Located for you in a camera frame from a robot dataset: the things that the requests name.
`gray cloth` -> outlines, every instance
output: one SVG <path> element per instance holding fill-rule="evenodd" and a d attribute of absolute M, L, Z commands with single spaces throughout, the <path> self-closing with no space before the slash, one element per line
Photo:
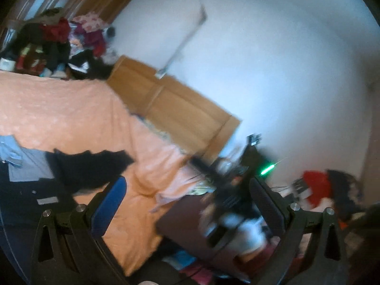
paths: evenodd
<path fill-rule="evenodd" d="M 46 152 L 20 147 L 12 135 L 0 136 L 0 160 L 8 163 L 11 182 L 54 178 L 46 160 Z"/>
<path fill-rule="evenodd" d="M 36 149 L 21 148 L 22 167 L 8 166 L 9 181 L 30 182 L 39 179 L 54 179 L 46 160 L 46 152 Z"/>
<path fill-rule="evenodd" d="M 21 167 L 22 151 L 13 135 L 0 136 L 0 160 Z"/>

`bed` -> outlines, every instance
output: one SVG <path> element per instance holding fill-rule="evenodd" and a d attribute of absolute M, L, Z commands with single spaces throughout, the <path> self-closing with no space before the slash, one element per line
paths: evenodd
<path fill-rule="evenodd" d="M 0 73 L 0 135 L 13 134 L 26 148 L 68 154 L 125 150 L 135 160 L 123 173 L 127 195 L 103 237 L 127 276 L 161 241 L 155 222 L 200 179 L 185 165 L 184 151 L 212 162 L 239 125 L 199 93 L 154 73 L 127 57 L 107 82 Z M 75 200 L 86 204 L 95 193 Z"/>

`white wall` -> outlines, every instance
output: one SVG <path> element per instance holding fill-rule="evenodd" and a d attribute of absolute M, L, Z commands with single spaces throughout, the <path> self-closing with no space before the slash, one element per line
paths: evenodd
<path fill-rule="evenodd" d="M 208 21 L 169 73 L 242 120 L 224 153 L 261 133 L 284 159 L 276 184 L 307 169 L 359 175 L 371 126 L 365 79 L 380 61 L 380 29 L 364 3 L 204 3 Z M 115 21 L 115 47 L 161 68 L 198 17 L 197 0 L 132 0 Z"/>

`wooden headboard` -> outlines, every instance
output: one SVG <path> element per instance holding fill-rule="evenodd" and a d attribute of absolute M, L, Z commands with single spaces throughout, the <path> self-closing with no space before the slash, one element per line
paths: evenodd
<path fill-rule="evenodd" d="M 170 134 L 188 153 L 214 161 L 240 121 L 173 77 L 161 80 L 156 70 L 122 56 L 107 83 L 130 112 Z"/>

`orange blanket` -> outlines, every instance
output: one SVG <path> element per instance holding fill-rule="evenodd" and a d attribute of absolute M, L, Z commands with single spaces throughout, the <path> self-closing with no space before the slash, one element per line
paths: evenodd
<path fill-rule="evenodd" d="M 197 182 L 178 147 L 131 116 L 105 82 L 0 72 L 0 135 L 11 134 L 26 148 L 69 154 L 125 150 L 134 158 L 123 174 L 127 195 L 104 236 L 126 275 L 158 246 L 154 224 L 169 209 L 162 205 Z M 76 201 L 88 203 L 93 195 Z"/>

